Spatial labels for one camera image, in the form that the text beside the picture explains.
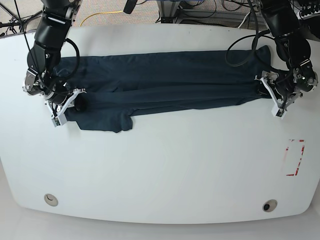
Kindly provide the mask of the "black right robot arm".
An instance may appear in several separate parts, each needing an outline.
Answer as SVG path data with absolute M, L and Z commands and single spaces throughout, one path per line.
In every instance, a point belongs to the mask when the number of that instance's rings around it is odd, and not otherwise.
M 77 97 L 85 93 L 85 89 L 70 89 L 67 86 L 67 81 L 75 75 L 80 65 L 79 48 L 68 38 L 68 33 L 82 1 L 44 0 L 42 3 L 42 17 L 35 32 L 34 45 L 28 48 L 28 69 L 22 89 L 29 96 L 43 97 L 51 112 L 51 120 L 57 127 L 67 122 L 65 112 L 68 108 L 83 106 Z M 70 74 L 57 76 L 54 68 L 61 61 L 64 43 L 69 43 L 75 50 L 75 67 Z

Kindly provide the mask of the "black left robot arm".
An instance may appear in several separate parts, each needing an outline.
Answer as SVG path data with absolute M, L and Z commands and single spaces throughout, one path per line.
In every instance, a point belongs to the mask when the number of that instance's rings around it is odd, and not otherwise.
M 310 60 L 310 44 L 301 33 L 300 22 L 290 2 L 258 0 L 256 4 L 275 41 L 276 52 L 288 68 L 287 71 L 263 71 L 259 79 L 274 102 L 272 114 L 283 118 L 289 105 L 318 86 L 318 76 Z

